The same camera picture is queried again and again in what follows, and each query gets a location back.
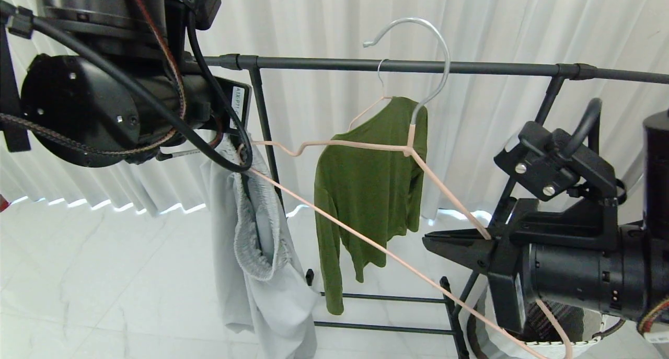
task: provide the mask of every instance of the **white curtain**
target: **white curtain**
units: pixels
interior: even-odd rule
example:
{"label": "white curtain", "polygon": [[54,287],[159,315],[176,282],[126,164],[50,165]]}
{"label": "white curtain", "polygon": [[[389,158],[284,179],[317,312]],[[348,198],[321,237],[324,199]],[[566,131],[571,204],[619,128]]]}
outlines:
{"label": "white curtain", "polygon": [[[10,0],[34,8],[35,0]],[[394,28],[375,47],[363,49],[385,24],[404,16],[433,23],[444,35],[453,61],[585,62],[600,68],[669,73],[669,0],[222,0],[212,28],[199,40],[207,55],[227,53],[289,57],[439,60],[436,40],[420,26]],[[37,34],[10,37],[17,80],[38,52],[63,54]],[[249,82],[248,73],[212,69]],[[275,140],[296,148],[346,131],[351,119],[381,94],[375,73],[262,71]],[[414,100],[425,97],[440,75],[382,73],[386,90]],[[492,211],[505,174],[492,157],[502,143],[537,113],[549,78],[450,75],[444,91],[428,103],[428,164],[471,211]],[[608,80],[567,81],[546,127],[572,131],[592,97],[604,101],[602,155],[621,177],[642,149],[642,120],[667,109],[669,87]],[[252,105],[249,131],[261,138]],[[370,118],[374,112],[364,118]],[[200,155],[141,166],[118,164],[85,169],[43,149],[26,154],[0,150],[0,192],[8,199],[111,200],[116,207],[164,211],[202,201],[197,183]],[[311,199],[319,149],[297,159],[277,150],[281,182]],[[553,204],[563,207],[566,197]],[[296,205],[288,200],[287,208]],[[430,182],[423,215],[450,207]]]}

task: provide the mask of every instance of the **green long-sleeve shirt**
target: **green long-sleeve shirt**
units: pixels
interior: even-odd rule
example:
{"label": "green long-sleeve shirt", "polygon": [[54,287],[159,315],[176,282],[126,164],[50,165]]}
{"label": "green long-sleeve shirt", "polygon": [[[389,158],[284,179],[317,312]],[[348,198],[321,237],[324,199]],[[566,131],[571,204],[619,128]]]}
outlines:
{"label": "green long-sleeve shirt", "polygon": [[[393,97],[374,118],[333,140],[406,145],[416,102]],[[425,160],[428,152],[428,112],[416,119],[414,149]],[[316,167],[315,204],[383,247],[395,235],[416,232],[420,218],[423,170],[402,152],[382,152],[339,145],[325,148]],[[342,301],[339,242],[351,254],[355,278],[363,282],[368,263],[385,266],[385,254],[316,214],[320,270],[328,311],[340,315]]]}

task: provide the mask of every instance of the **screw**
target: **screw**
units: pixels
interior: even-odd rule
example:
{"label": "screw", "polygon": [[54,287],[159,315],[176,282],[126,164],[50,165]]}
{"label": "screw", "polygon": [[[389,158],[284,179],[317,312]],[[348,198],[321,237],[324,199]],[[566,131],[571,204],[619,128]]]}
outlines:
{"label": "screw", "polygon": [[550,186],[550,185],[545,186],[544,187],[544,194],[545,195],[554,195],[555,194],[555,188]]}
{"label": "screw", "polygon": [[518,163],[516,164],[516,173],[526,173],[527,172],[527,166],[524,163]]}

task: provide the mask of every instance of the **silver hook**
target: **silver hook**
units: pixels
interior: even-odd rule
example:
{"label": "silver hook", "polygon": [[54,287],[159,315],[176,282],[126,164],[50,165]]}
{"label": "silver hook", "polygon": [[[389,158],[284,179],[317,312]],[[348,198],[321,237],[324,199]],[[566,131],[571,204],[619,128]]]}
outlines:
{"label": "silver hook", "polygon": [[384,61],[387,59],[383,59],[378,63],[377,67],[377,77],[378,80],[380,80],[380,91],[382,92],[382,96],[385,97],[385,84],[383,83],[383,79],[380,77],[380,65],[383,64]]}
{"label": "silver hook", "polygon": [[439,33],[439,30],[434,27],[433,24],[429,23],[427,20],[423,18],[418,18],[418,17],[406,17],[406,18],[399,18],[395,19],[394,21],[390,22],[385,28],[383,28],[376,38],[374,40],[366,41],[363,42],[363,47],[372,47],[373,45],[376,45],[378,41],[393,27],[397,26],[400,23],[415,23],[415,24],[420,24],[421,26],[424,26],[431,30],[439,40],[439,45],[441,45],[441,49],[444,52],[444,75],[442,75],[442,80],[439,82],[439,86],[437,89],[433,92],[430,93],[425,99],[421,100],[418,105],[416,105],[416,108],[413,110],[413,114],[411,116],[411,125],[416,124],[416,116],[418,116],[418,111],[421,109],[421,107],[425,106],[427,102],[432,100],[434,97],[439,94],[442,89],[444,88],[444,85],[446,84],[446,79],[448,78],[448,72],[450,71],[451,68],[451,55],[449,54],[448,51],[448,45],[446,45],[446,41],[444,40],[444,36]]}

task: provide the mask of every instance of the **pink clothes hanger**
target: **pink clothes hanger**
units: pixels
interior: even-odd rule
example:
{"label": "pink clothes hanger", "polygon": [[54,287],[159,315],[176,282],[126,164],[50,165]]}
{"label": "pink clothes hanger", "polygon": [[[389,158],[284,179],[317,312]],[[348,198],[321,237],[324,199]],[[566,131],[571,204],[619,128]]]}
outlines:
{"label": "pink clothes hanger", "polygon": [[386,61],[386,60],[387,59],[381,60],[378,63],[378,67],[377,67],[377,76],[378,76],[378,80],[380,80],[380,89],[382,90],[382,95],[380,96],[380,98],[378,98],[378,100],[376,102],[373,102],[369,107],[366,107],[365,111],[362,111],[360,114],[358,114],[358,116],[356,116],[353,120],[351,120],[351,123],[349,124],[349,130],[351,130],[351,128],[353,127],[353,123],[356,120],[360,119],[361,116],[363,116],[363,114],[366,114],[366,112],[368,112],[370,109],[372,109],[372,107],[377,105],[378,102],[380,102],[382,100],[385,100],[385,99],[392,99],[393,98],[393,97],[389,97],[385,94],[385,84],[383,83],[383,79],[380,77],[380,65],[383,64],[383,62]]}
{"label": "pink clothes hanger", "polygon": [[[380,145],[376,143],[362,143],[362,142],[351,142],[351,141],[341,141],[341,140],[330,140],[330,141],[311,141],[311,142],[303,142],[300,146],[298,151],[292,152],[288,150],[284,145],[278,142],[274,141],[258,141],[258,142],[252,142],[253,144],[256,145],[272,145],[272,146],[277,146],[287,154],[293,157],[298,157],[304,152],[304,149],[308,146],[322,146],[322,145],[339,145],[339,146],[347,146],[347,147],[356,147],[360,149],[371,149],[371,150],[377,150],[377,151],[386,151],[386,152],[402,152],[404,156],[411,156],[413,160],[420,166],[421,169],[425,172],[426,175],[428,175],[428,178],[434,182],[439,190],[442,191],[446,195],[446,197],[457,207],[457,209],[464,214],[467,219],[476,227],[476,230],[478,230],[479,233],[485,238],[485,240],[490,240],[492,237],[490,237],[490,233],[488,230],[483,227],[483,225],[476,220],[474,216],[471,215],[468,209],[464,207],[462,202],[455,197],[451,193],[451,191],[442,183],[442,181],[435,175],[435,173],[428,167],[428,165],[421,159],[421,157],[418,155],[415,149],[413,149],[413,137],[416,133],[416,116],[418,114],[418,110],[423,107],[423,105],[426,104],[426,102],[430,101],[433,97],[435,97],[444,87],[445,81],[447,78],[447,74],[450,68],[450,56],[448,53],[448,48],[445,44],[445,40],[441,33],[428,21],[422,18],[415,18],[415,17],[409,17],[409,18],[401,18],[401,19],[396,19],[395,21],[392,21],[389,25],[387,25],[385,28],[378,33],[377,37],[375,40],[371,42],[365,42],[363,43],[364,47],[370,47],[371,45],[377,44],[377,42],[385,35],[392,27],[396,26],[397,24],[400,23],[406,23],[406,22],[411,22],[411,23],[417,23],[422,26],[427,27],[428,29],[432,30],[433,33],[437,35],[437,38],[440,41],[440,45],[442,46],[442,50],[444,51],[444,56],[445,56],[445,62],[444,62],[444,76],[442,76],[442,80],[439,84],[439,87],[437,90],[432,92],[427,98],[421,100],[416,105],[416,108],[413,111],[413,115],[411,118],[411,125],[409,126],[409,134],[408,134],[408,143],[406,146],[399,146],[399,145]],[[312,203],[308,202],[306,199],[303,199],[299,195],[295,194],[291,190],[287,189],[286,187],[282,186],[281,184],[275,182],[271,178],[268,178],[268,176],[263,175],[260,173],[257,169],[251,168],[249,171],[255,173],[256,175],[260,176],[260,178],[264,179],[265,181],[271,183],[277,188],[280,188],[284,192],[288,193],[289,195],[292,195],[295,197],[295,199],[298,199],[299,201],[303,202],[307,206],[311,207],[311,209],[314,209],[318,214],[324,216],[328,220],[332,221],[336,225],[340,226],[341,228],[344,228],[344,230],[352,233],[353,235],[356,235],[356,237],[360,238],[367,244],[371,245],[372,247],[375,247],[376,249],[380,250],[387,256],[391,257],[398,263],[400,263],[402,266],[406,267],[411,271],[412,273],[416,274],[418,277],[420,277],[422,280],[430,284],[432,287],[436,288],[439,290],[441,293],[443,293],[446,297],[449,299],[453,300],[455,303],[459,304],[462,306],[463,309],[466,311],[470,312],[475,316],[476,318],[480,319],[483,323],[487,324],[490,326],[490,328],[498,331],[505,337],[507,337],[509,340],[514,342],[514,344],[518,345],[521,347],[521,349],[525,350],[526,352],[532,354],[535,357],[538,357],[539,359],[547,359],[547,357],[541,355],[540,353],[536,352],[533,349],[530,349],[528,345],[525,344],[525,342],[521,342],[520,340],[516,339],[514,336],[510,335],[506,330],[500,328],[497,326],[497,324],[493,323],[489,319],[485,318],[485,316],[479,314],[477,311],[475,311],[473,308],[467,306],[464,302],[462,302],[460,299],[458,299],[455,295],[451,294],[449,291],[447,291],[445,288],[442,288],[441,286],[437,285],[433,280],[428,278],[426,275],[421,273],[420,271],[416,270],[416,268],[412,267],[410,264],[408,264],[406,261],[403,259],[399,258],[396,254],[392,253],[390,250],[387,250],[382,247],[382,245],[377,244],[374,240],[371,240],[370,238],[367,238],[365,235],[362,235],[358,231],[354,230],[353,228],[347,226],[346,224],[342,223],[341,221],[337,220],[327,212],[321,210],[319,207],[313,205]],[[560,338],[562,339],[562,342],[564,343],[564,359],[573,359],[573,348],[571,345],[571,341],[569,340],[569,337],[567,337],[567,333],[564,332],[564,329],[562,326],[560,326],[560,323],[555,319],[555,316],[550,312],[548,307],[543,303],[542,300],[537,299],[536,300],[537,305],[539,308],[544,312],[546,317],[549,319],[550,323],[553,325],[557,333],[560,335]]]}

